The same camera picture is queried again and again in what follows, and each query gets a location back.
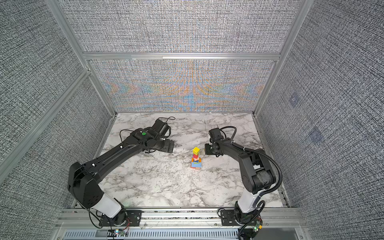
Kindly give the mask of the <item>yellow wood cube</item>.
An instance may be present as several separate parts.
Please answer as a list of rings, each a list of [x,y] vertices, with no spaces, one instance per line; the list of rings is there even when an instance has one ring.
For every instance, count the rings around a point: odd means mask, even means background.
[[[195,147],[195,148],[193,149],[193,154],[196,155],[196,156],[198,156],[199,153],[200,153],[200,151],[201,151],[201,149],[199,149],[198,147]]]

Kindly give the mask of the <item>light blue wood block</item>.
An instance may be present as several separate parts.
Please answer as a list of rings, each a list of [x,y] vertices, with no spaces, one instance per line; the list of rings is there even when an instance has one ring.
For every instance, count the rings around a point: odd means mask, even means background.
[[[200,164],[200,165],[192,165],[192,166],[194,166],[195,168],[197,168],[197,167],[202,167],[202,163]]]

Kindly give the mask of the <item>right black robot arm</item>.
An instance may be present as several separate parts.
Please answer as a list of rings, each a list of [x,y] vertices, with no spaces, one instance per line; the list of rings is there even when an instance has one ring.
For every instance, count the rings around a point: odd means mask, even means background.
[[[208,156],[229,156],[239,163],[244,191],[235,203],[235,220],[243,225],[256,215],[261,198],[277,190],[283,180],[279,165],[262,149],[243,147],[230,139],[205,144]]]

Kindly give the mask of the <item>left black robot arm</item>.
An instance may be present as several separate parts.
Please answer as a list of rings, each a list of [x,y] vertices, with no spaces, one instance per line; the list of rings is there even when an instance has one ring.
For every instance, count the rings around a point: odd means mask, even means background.
[[[119,145],[103,155],[84,164],[76,162],[70,166],[68,191],[86,210],[100,213],[100,226],[127,224],[126,208],[118,200],[107,195],[99,183],[114,169],[129,158],[152,150],[172,153],[175,142],[167,137],[151,133],[150,128],[139,128],[130,133]]]

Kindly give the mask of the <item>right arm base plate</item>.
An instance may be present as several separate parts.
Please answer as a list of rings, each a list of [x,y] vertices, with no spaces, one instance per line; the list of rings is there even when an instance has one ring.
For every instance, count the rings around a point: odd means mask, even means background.
[[[261,216],[257,216],[254,219],[255,211],[250,213],[241,213],[240,210],[234,209],[219,209],[217,211],[218,216],[221,219],[223,226],[243,226],[247,223],[251,226],[262,225],[263,220]]]

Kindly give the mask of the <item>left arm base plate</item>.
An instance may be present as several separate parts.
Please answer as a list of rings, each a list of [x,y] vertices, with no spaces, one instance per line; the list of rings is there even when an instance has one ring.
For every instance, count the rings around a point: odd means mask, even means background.
[[[100,217],[100,227],[138,227],[142,218],[140,210],[121,210],[115,217],[109,218],[105,214]]]

